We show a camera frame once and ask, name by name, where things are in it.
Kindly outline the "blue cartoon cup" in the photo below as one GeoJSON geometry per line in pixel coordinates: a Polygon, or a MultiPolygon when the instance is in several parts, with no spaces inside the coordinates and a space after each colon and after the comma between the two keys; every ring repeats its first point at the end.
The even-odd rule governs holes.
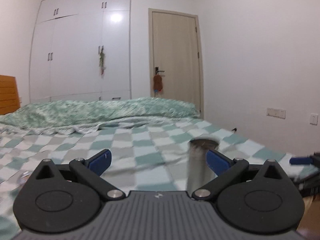
{"type": "Polygon", "coordinates": [[[22,187],[29,179],[29,177],[31,176],[31,172],[30,171],[25,171],[22,174],[20,174],[18,180],[17,180],[17,184],[22,187]]]}

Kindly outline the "checkered green bed sheet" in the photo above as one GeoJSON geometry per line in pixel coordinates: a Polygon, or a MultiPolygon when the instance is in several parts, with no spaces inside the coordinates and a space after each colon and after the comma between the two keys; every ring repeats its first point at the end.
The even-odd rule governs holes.
{"type": "Polygon", "coordinates": [[[66,164],[109,149],[112,164],[103,178],[123,191],[184,190],[188,144],[198,137],[218,141],[218,150],[229,158],[244,158],[252,164],[275,159],[289,176],[306,177],[316,171],[312,166],[292,166],[291,154],[274,152],[201,119],[114,124],[88,134],[20,135],[1,130],[1,239],[11,239],[19,232],[12,205],[22,174],[33,171],[41,160],[66,164]]]}

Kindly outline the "green floral quilt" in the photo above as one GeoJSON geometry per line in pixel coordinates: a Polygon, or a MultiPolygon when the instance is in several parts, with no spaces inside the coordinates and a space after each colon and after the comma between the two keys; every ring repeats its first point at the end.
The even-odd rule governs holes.
{"type": "Polygon", "coordinates": [[[199,118],[192,103],[138,98],[114,101],[52,101],[32,103],[1,115],[1,132],[16,134],[92,133],[104,126],[131,128],[199,118]]]}

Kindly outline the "white wardrobe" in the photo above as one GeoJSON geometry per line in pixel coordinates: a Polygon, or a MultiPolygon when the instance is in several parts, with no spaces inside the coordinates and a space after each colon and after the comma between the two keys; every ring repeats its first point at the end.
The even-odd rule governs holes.
{"type": "Polygon", "coordinates": [[[43,0],[30,56],[31,102],[131,98],[130,9],[131,0],[43,0]]]}

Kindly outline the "brown plush toy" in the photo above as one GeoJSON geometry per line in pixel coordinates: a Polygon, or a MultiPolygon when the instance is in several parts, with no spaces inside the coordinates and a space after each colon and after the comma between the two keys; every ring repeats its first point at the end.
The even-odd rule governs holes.
{"type": "Polygon", "coordinates": [[[162,77],[159,74],[156,74],[153,77],[153,91],[155,96],[157,96],[158,94],[160,94],[163,90],[163,81],[162,81],[162,77]]]}

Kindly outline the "wooden headboard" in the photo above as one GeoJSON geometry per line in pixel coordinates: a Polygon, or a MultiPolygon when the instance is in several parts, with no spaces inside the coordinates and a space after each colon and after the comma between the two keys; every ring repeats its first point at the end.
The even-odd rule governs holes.
{"type": "Polygon", "coordinates": [[[16,78],[0,75],[0,115],[12,113],[20,107],[16,78]]]}

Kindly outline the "beige wall switch panel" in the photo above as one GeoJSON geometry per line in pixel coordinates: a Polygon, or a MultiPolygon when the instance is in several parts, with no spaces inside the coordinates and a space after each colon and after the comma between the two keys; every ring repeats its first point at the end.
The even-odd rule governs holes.
{"type": "Polygon", "coordinates": [[[286,119],[286,111],[283,109],[267,108],[267,116],[286,119]]]}

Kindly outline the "beige wooden door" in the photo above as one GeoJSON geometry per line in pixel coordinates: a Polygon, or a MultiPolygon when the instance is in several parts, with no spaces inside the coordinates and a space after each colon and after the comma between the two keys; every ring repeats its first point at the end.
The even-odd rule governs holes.
{"type": "Polygon", "coordinates": [[[193,103],[204,116],[204,77],[199,18],[193,14],[149,9],[150,85],[155,67],[163,90],[153,97],[193,103]]]}

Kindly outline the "white wall socket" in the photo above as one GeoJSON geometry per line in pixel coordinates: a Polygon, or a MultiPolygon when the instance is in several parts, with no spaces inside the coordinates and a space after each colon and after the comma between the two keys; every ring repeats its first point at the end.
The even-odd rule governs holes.
{"type": "Polygon", "coordinates": [[[318,125],[318,114],[313,114],[313,113],[311,113],[311,114],[310,114],[309,123],[310,123],[311,125],[317,126],[317,125],[318,125]]]}

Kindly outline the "stainless steel cup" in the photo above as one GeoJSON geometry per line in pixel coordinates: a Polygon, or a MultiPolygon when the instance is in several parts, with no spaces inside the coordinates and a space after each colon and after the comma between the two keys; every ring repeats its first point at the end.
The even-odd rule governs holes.
{"type": "Polygon", "coordinates": [[[189,141],[187,192],[190,196],[215,177],[215,173],[207,166],[206,154],[218,147],[219,141],[214,138],[199,137],[189,141]]]}

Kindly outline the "green hanging ornament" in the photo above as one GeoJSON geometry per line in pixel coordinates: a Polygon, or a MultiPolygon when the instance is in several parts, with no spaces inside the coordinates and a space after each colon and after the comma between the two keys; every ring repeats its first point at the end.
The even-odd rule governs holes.
{"type": "Polygon", "coordinates": [[[99,48],[99,68],[100,68],[100,75],[104,75],[105,71],[105,52],[104,52],[104,46],[101,46],[99,48]]]}

